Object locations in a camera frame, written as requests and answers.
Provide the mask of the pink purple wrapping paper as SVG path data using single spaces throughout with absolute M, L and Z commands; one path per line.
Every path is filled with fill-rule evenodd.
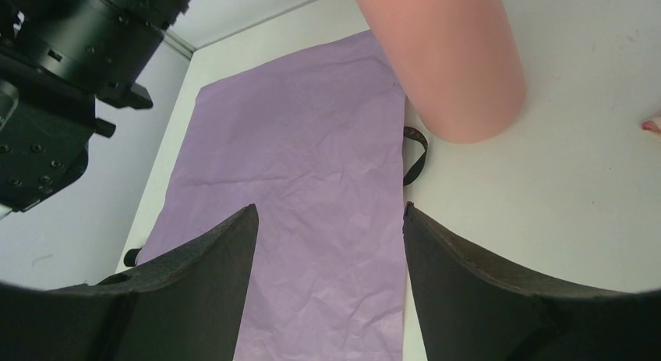
M 147 262 L 255 204 L 237 360 L 399 360 L 405 96 L 369 31 L 203 87 Z

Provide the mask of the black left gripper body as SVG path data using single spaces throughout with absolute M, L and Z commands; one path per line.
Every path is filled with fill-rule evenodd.
M 87 170 L 97 102 L 144 110 L 137 83 L 191 0 L 1 0 L 1 209 L 25 212 Z

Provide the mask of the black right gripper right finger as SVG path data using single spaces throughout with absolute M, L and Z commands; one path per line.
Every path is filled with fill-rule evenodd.
M 625 293 L 507 260 L 408 204 L 405 255 L 430 360 L 657 360 L 659 291 Z

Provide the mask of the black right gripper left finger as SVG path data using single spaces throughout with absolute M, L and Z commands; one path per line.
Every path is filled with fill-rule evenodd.
M 4 360 L 230 360 L 259 227 L 254 205 L 96 285 L 1 287 Z

